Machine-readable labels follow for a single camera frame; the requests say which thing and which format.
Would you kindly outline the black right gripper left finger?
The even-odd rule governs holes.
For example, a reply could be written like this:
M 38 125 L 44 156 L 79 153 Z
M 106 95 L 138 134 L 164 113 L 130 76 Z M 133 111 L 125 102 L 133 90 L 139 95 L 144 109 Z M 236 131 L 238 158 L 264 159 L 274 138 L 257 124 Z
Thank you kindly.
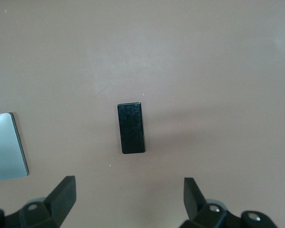
M 42 201 L 5 217 L 4 228 L 60 228 L 76 202 L 76 178 L 66 176 Z

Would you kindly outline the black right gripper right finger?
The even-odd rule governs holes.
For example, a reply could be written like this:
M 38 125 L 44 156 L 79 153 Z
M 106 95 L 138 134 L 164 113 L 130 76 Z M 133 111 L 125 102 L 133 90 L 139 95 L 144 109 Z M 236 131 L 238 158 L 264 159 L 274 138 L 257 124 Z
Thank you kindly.
M 189 217 L 183 228 L 278 228 L 259 211 L 244 211 L 237 217 L 221 202 L 206 200 L 193 178 L 184 179 L 183 200 Z

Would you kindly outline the black smartphone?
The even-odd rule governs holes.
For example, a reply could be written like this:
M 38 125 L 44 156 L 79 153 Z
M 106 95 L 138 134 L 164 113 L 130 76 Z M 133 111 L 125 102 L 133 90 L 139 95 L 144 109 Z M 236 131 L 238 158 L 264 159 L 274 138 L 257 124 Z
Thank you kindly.
M 121 147 L 123 154 L 145 152 L 141 103 L 117 105 Z

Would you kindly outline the silver closed laptop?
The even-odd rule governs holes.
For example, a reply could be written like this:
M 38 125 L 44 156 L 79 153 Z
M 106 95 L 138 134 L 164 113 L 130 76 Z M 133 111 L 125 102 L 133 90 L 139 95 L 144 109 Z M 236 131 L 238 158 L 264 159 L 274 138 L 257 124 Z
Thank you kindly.
M 0 114 L 0 181 L 29 175 L 13 113 Z

